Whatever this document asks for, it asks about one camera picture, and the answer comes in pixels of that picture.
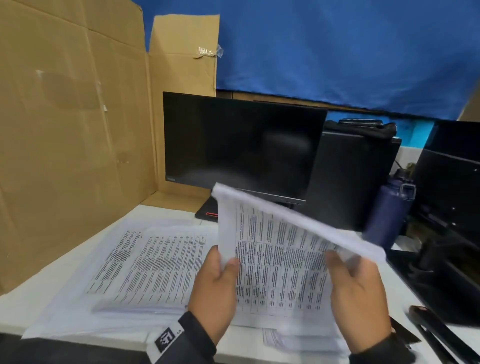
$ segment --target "left hand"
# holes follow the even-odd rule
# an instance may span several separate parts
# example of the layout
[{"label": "left hand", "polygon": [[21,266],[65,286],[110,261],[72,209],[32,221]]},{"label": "left hand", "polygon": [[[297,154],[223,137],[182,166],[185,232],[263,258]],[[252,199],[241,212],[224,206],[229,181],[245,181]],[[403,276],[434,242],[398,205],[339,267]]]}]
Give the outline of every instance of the left hand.
[{"label": "left hand", "polygon": [[215,345],[225,334],[237,309],[235,286],[239,267],[240,261],[232,258],[222,271],[218,246],[212,246],[193,284],[188,310]]}]

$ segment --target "sleeve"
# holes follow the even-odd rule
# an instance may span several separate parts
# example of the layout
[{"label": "sleeve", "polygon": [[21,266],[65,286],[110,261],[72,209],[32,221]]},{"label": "sleeve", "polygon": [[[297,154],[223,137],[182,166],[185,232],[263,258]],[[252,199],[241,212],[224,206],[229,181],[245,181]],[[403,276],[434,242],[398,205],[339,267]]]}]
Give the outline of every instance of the sleeve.
[{"label": "sleeve", "polygon": [[196,317],[186,312],[156,339],[147,342],[152,364],[210,364],[216,347]]},{"label": "sleeve", "polygon": [[378,344],[358,354],[351,354],[350,364],[412,364],[416,355],[392,334]]}]

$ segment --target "black sleeve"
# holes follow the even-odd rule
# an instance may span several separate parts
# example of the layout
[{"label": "black sleeve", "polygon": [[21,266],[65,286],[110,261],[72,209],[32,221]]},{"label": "black sleeve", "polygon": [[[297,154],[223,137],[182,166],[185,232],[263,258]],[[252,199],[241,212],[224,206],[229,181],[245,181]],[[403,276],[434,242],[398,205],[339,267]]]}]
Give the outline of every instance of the black sleeve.
[{"label": "black sleeve", "polygon": [[372,346],[359,354],[348,357],[350,364],[412,364],[415,362],[415,354],[399,342],[395,335]]},{"label": "black sleeve", "polygon": [[160,356],[155,364],[210,364],[216,354],[216,347],[196,317],[186,312],[178,320],[182,332]]}]

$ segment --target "cardboard box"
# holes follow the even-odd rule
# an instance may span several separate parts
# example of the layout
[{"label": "cardboard box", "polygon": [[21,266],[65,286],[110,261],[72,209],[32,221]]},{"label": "cardboard box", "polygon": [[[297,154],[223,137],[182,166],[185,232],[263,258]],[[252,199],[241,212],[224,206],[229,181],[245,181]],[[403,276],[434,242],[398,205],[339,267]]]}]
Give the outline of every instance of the cardboard box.
[{"label": "cardboard box", "polygon": [[156,17],[147,54],[129,0],[0,0],[1,293],[149,196],[209,196],[164,181],[162,92],[215,96],[218,26]]}]

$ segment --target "black monitor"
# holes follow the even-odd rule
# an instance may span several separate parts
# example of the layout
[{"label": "black monitor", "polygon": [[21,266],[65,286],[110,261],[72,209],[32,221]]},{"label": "black monitor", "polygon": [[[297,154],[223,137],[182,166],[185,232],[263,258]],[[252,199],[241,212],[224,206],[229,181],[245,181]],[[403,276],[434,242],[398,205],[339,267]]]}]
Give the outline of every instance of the black monitor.
[{"label": "black monitor", "polygon": [[302,204],[327,111],[163,93],[167,181]]}]

